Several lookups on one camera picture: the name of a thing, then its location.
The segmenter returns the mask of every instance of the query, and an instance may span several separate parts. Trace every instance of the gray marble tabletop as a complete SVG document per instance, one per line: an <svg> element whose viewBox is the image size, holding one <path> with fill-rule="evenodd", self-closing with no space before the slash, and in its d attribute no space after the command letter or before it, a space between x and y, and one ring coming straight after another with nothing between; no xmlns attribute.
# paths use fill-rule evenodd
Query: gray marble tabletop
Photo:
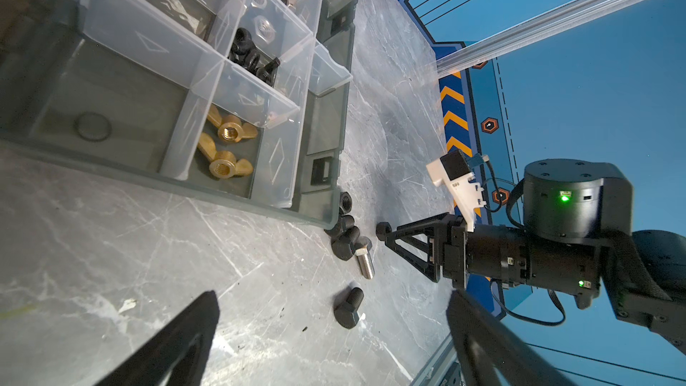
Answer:
<svg viewBox="0 0 686 386"><path fill-rule="evenodd" d="M202 291L221 317L205 385L407 385L448 335L434 284L374 237L452 208L433 52L396 0L359 0L339 184L376 276L321 229L0 150L0 384L91 385ZM333 318L365 292L352 330Z"/></svg>

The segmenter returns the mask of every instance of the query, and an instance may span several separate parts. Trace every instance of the orange hexagon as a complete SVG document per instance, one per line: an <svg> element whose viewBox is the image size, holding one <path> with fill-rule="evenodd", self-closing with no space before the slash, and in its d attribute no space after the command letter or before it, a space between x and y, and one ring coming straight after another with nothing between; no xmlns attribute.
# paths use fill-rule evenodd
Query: orange hexagon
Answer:
<svg viewBox="0 0 686 386"><path fill-rule="evenodd" d="M494 203L500 203L505 205L510 199L510 191L502 188L498 188L496 191L491 193L491 198L493 198Z"/></svg>
<svg viewBox="0 0 686 386"><path fill-rule="evenodd" d="M481 130L484 133L492 134L500 128L498 120L495 118L486 118L483 123L481 123Z"/></svg>

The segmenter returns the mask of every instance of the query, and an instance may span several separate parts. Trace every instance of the silver bolt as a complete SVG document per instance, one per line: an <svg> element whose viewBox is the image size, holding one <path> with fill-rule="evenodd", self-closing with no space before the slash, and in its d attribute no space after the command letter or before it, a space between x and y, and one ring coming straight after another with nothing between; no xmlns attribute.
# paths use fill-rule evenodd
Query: silver bolt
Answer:
<svg viewBox="0 0 686 386"><path fill-rule="evenodd" d="M362 236L355 244L355 256L365 279L374 277L374 265L372 264L372 257L369 255L371 249L372 241L369 240L369 237Z"/></svg>

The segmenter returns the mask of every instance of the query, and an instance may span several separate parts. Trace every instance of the small debris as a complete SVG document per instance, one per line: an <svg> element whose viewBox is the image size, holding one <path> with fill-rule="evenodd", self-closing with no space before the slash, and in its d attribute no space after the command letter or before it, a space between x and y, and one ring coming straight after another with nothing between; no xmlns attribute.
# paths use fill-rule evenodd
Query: small debris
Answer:
<svg viewBox="0 0 686 386"><path fill-rule="evenodd" d="M124 303L121 305L121 308L119 309L119 314L124 313L127 310L131 310L133 307L136 306L136 301L135 298L129 298L128 300L125 300Z"/></svg>

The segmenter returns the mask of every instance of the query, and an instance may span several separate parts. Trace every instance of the marble surface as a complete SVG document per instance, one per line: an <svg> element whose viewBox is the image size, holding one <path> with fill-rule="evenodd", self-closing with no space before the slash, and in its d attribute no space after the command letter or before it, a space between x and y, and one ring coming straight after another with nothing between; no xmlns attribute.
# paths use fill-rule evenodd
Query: marble surface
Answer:
<svg viewBox="0 0 686 386"><path fill-rule="evenodd" d="M424 168L445 148L431 48L396 0L359 0L355 23L339 183L373 238L452 203ZM450 282L381 245L368 281L315 227L8 150L0 182L0 384L91 385L208 289L205 385L407 385L448 334ZM332 305L355 283L364 320L345 330Z"/></svg>

